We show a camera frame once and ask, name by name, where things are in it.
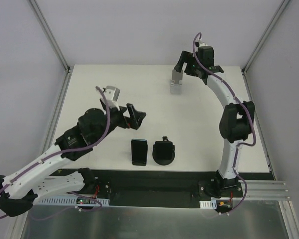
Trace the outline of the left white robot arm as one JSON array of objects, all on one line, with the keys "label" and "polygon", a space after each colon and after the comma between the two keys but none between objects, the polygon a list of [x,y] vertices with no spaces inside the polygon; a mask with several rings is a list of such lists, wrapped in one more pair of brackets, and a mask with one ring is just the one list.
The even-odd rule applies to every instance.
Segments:
[{"label": "left white robot arm", "polygon": [[130,103],[86,110],[76,126],[57,138],[44,154],[16,173],[0,175],[0,209],[6,216],[15,217],[52,195],[92,193],[97,182],[89,168],[80,168],[68,176],[48,176],[91,152],[115,128],[139,129],[145,116]]}]

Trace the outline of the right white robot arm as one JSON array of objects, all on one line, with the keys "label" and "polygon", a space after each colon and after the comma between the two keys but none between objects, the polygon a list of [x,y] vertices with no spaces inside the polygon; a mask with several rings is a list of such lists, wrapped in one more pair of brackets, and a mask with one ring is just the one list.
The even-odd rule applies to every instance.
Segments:
[{"label": "right white robot arm", "polygon": [[221,198],[238,187],[240,149],[246,145],[249,135],[255,135],[255,105],[252,101],[239,99],[235,94],[225,80],[224,70],[214,64],[214,49],[211,46],[199,46],[195,52],[182,51],[172,71],[171,85],[181,82],[183,74],[200,78],[223,107],[219,123],[224,140],[222,159],[214,180],[204,188],[207,195]]}]

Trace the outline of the black folding phone stand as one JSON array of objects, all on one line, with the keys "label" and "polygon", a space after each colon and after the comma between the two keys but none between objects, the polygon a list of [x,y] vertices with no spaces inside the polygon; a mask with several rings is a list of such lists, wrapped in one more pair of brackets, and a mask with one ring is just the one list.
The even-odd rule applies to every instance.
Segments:
[{"label": "black folding phone stand", "polygon": [[133,166],[146,166],[147,160],[132,160]]}]

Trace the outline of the teal edged black phone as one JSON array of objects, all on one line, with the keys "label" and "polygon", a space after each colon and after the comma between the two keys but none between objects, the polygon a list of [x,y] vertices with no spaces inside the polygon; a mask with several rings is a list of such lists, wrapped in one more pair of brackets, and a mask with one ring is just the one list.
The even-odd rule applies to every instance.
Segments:
[{"label": "teal edged black phone", "polygon": [[148,142],[144,139],[131,140],[132,160],[147,160]]}]

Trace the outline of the silver metal phone stand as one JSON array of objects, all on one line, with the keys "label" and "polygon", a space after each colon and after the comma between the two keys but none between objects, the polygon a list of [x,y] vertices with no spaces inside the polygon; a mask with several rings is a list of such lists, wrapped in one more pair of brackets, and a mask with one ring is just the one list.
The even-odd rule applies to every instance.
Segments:
[{"label": "silver metal phone stand", "polygon": [[182,80],[183,80],[183,71],[176,71],[173,69],[172,77],[170,80],[170,93],[174,95],[180,95],[182,93]]}]

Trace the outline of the black round base phone stand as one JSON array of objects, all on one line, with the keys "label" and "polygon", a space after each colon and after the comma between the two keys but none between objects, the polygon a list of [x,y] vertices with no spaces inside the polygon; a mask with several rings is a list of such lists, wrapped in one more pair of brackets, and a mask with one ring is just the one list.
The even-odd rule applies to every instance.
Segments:
[{"label": "black round base phone stand", "polygon": [[170,165],[175,159],[175,145],[167,136],[163,136],[162,141],[154,143],[152,156],[157,164],[161,166]]}]

